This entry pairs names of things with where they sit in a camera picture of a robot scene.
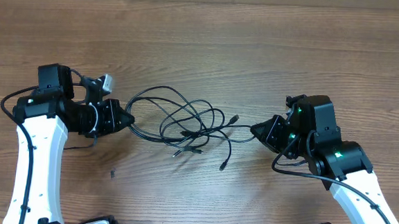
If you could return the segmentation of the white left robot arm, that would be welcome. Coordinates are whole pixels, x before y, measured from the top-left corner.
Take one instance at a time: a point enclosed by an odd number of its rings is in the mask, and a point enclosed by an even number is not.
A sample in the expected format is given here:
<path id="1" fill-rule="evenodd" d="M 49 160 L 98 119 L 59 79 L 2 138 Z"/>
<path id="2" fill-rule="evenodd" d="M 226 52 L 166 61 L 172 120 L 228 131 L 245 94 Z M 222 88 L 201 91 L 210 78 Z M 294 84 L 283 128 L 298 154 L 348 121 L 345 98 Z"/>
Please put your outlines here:
<path id="1" fill-rule="evenodd" d="M 11 202 L 3 224 L 64 224 L 60 203 L 62 154 L 70 132 L 97 141 L 134 123 L 134 117 L 109 99 L 113 78 L 81 76 L 85 98 L 74 100 L 74 69 L 41 66 L 38 84 L 18 98 L 12 112 L 19 156 Z"/>

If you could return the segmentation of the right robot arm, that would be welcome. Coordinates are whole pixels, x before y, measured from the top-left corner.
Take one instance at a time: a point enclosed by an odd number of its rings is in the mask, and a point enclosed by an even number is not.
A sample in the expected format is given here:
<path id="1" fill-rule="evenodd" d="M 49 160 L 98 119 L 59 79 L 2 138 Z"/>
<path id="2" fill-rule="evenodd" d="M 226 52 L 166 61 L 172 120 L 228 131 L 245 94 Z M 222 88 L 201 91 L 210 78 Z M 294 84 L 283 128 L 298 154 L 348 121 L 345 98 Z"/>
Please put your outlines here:
<path id="1" fill-rule="evenodd" d="M 288 96 L 285 104 L 286 117 L 276 114 L 250 130 L 276 153 L 272 169 L 322 181 L 352 224 L 399 224 L 363 148 L 342 139 L 330 98 Z"/>

